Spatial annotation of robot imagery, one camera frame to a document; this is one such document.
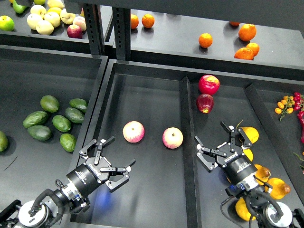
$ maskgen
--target red apple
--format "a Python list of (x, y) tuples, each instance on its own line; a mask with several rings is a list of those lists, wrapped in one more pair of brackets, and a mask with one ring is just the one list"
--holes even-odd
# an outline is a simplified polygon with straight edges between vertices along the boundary
[(123, 127), (123, 136), (130, 143), (139, 142), (144, 136), (144, 127), (140, 122), (131, 121)]
[(213, 108), (213, 97), (209, 94), (201, 94), (196, 99), (196, 106), (202, 113), (209, 113)]
[(214, 95), (219, 89), (219, 80), (213, 75), (204, 75), (199, 80), (199, 90), (202, 94)]
[(82, 38), (82, 30), (78, 25), (70, 25), (67, 28), (67, 35), (70, 38)]
[(162, 135), (162, 142), (169, 149), (178, 148), (182, 144), (182, 140), (182, 133), (176, 127), (166, 129)]

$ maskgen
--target green avocado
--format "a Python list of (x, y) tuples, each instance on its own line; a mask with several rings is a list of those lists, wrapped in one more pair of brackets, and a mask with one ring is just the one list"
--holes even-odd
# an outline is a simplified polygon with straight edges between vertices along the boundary
[(75, 108), (67, 108), (66, 109), (66, 117), (75, 124), (81, 124), (84, 121), (84, 115), (81, 111)]
[(42, 97), (40, 100), (40, 105), (43, 110), (49, 113), (55, 113), (59, 109), (59, 101), (51, 95), (46, 95)]
[(75, 98), (70, 100), (70, 106), (76, 108), (79, 111), (86, 113), (87, 103), (84, 99)]
[(37, 139), (39, 141), (46, 141), (52, 136), (51, 130), (48, 127), (42, 125), (29, 127), (28, 133), (34, 139)]
[(15, 10), (16, 13), (21, 14), (25, 11), (26, 8), (27, 6), (18, 5), (16, 0), (13, 1), (13, 9)]
[(48, 114), (44, 111), (36, 111), (28, 115), (23, 121), (23, 126), (29, 128), (35, 125), (42, 125), (48, 120)]
[(71, 134), (62, 134), (60, 136), (60, 144), (67, 152), (73, 152), (77, 139)]
[(9, 145), (9, 141), (4, 132), (0, 131), (0, 152), (4, 151)]
[(52, 122), (56, 129), (61, 132), (71, 130), (71, 122), (62, 115), (55, 115)]

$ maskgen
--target tangerine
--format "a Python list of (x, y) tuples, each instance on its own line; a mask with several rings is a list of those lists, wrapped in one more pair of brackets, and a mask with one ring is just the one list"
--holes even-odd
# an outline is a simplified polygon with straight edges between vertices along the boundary
[(155, 19), (151, 14), (146, 14), (142, 17), (142, 25), (149, 29), (154, 25)]
[(253, 60), (253, 50), (248, 47), (242, 47), (236, 51), (234, 58)]
[(246, 47), (253, 51), (254, 56), (257, 56), (258, 52), (260, 51), (260, 46), (256, 43), (249, 43)]
[(131, 29), (136, 29), (139, 24), (138, 16), (131, 14)]
[(238, 37), (242, 41), (250, 41), (256, 36), (256, 34), (256, 26), (252, 24), (245, 24), (238, 31)]
[(239, 26), (241, 22), (230, 21), (229, 24), (232, 26)]
[(212, 36), (209, 33), (203, 33), (199, 36), (199, 45), (202, 48), (208, 48), (213, 42)]

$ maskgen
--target pink apple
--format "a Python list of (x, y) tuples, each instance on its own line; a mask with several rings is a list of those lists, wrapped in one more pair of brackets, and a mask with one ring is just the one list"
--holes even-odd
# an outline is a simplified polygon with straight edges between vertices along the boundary
[(183, 136), (176, 127), (170, 127), (162, 135), (163, 144), (169, 149), (178, 148), (182, 144)]
[(82, 30), (78, 25), (70, 25), (67, 28), (67, 35), (70, 38), (82, 38)]
[(144, 136), (144, 127), (140, 122), (131, 121), (123, 127), (123, 136), (130, 143), (139, 142)]
[(204, 75), (199, 80), (199, 90), (202, 94), (214, 95), (219, 89), (219, 80), (213, 75)]

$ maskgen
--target robotic arm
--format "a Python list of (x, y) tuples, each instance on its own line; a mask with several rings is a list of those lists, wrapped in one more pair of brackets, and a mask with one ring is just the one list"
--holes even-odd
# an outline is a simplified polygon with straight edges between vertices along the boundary
[[(90, 204), (88, 195), (102, 184), (106, 184), (110, 192), (126, 184), (129, 181), (129, 172), (131, 166), (135, 164), (135, 159), (125, 167), (117, 168), (113, 167), (102, 156), (103, 148), (114, 140), (114, 137), (101, 141), (93, 139), (80, 150), (80, 157), (85, 159), (85, 162), (66, 176), (68, 179), (67, 185), (64, 185), (60, 180), (56, 180), (57, 190), (47, 189), (35, 201), (29, 201), (24, 205), (21, 205), (19, 200), (14, 201), (0, 213), (0, 227), (49, 228), (59, 221), (64, 214), (85, 212)], [(96, 155), (89, 157), (89, 150), (92, 148), (97, 148)], [(110, 180), (111, 176), (116, 175), (121, 175), (122, 178), (118, 181)], [(45, 197), (50, 197), (50, 200), (43, 202)], [(17, 210), (19, 211), (18, 218), (9, 219)]]
[(224, 122), (221, 122), (221, 126), (229, 134), (229, 141), (218, 146), (216, 150), (204, 147), (195, 136), (198, 142), (196, 155), (204, 168), (208, 172), (218, 166), (223, 170), (232, 184), (226, 188), (226, 193), (231, 198), (244, 198), (246, 207), (250, 214), (256, 217), (259, 228), (294, 227), (293, 217), (304, 228), (302, 211), (296, 209), (292, 213), (288, 206), (276, 202), (270, 197), (272, 186), (255, 176), (257, 169), (243, 152), (252, 145), (243, 129), (227, 126)]

